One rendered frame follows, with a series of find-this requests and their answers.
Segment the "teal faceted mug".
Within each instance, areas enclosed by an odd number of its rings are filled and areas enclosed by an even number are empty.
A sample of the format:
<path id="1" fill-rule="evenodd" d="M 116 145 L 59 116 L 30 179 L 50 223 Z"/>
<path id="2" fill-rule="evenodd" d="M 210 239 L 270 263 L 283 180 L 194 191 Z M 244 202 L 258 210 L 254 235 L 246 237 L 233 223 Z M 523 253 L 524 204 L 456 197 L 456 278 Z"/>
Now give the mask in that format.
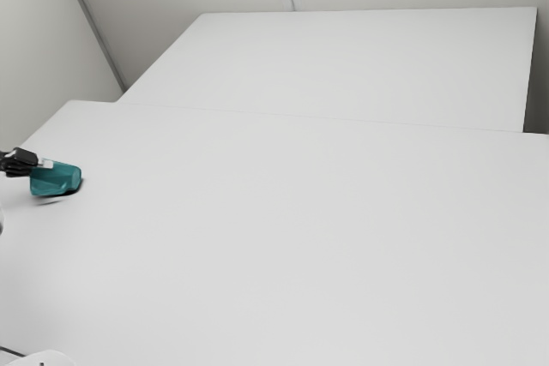
<path id="1" fill-rule="evenodd" d="M 81 168 L 57 161 L 49 167 L 36 167 L 30 173 L 30 193 L 34 196 L 58 196 L 75 193 L 81 186 Z"/>

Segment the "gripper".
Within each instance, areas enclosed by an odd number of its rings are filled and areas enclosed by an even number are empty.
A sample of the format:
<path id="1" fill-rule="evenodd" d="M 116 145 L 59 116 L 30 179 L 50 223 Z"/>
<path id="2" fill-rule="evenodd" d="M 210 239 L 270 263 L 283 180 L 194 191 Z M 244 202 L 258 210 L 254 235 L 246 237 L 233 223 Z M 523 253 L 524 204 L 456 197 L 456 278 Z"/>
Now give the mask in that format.
<path id="1" fill-rule="evenodd" d="M 52 169 L 54 162 L 50 159 L 38 159 L 36 153 L 20 147 L 9 152 L 0 151 L 0 171 L 6 177 L 28 177 L 35 167 Z"/>

